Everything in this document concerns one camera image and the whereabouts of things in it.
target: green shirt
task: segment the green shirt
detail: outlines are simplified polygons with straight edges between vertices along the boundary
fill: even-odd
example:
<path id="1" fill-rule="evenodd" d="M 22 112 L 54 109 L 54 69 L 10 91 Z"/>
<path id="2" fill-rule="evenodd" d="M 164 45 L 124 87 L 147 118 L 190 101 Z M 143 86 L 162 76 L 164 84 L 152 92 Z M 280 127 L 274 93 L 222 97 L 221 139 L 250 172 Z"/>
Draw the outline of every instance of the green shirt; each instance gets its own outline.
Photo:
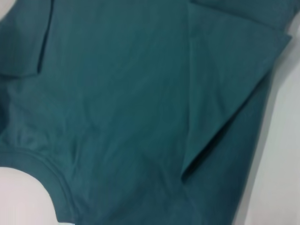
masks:
<path id="1" fill-rule="evenodd" d="M 18 0 L 0 23 L 0 166 L 60 222 L 228 225 L 296 0 Z"/>

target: teal fabric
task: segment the teal fabric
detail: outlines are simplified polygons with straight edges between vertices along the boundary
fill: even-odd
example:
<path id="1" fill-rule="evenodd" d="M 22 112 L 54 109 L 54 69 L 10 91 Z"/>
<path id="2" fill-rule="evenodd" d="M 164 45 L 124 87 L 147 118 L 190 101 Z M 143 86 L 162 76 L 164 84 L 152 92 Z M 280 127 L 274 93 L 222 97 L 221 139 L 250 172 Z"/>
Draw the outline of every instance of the teal fabric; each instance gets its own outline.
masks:
<path id="1" fill-rule="evenodd" d="M 298 7 L 18 0 L 0 23 L 0 166 L 36 177 L 60 222 L 231 224 Z"/>

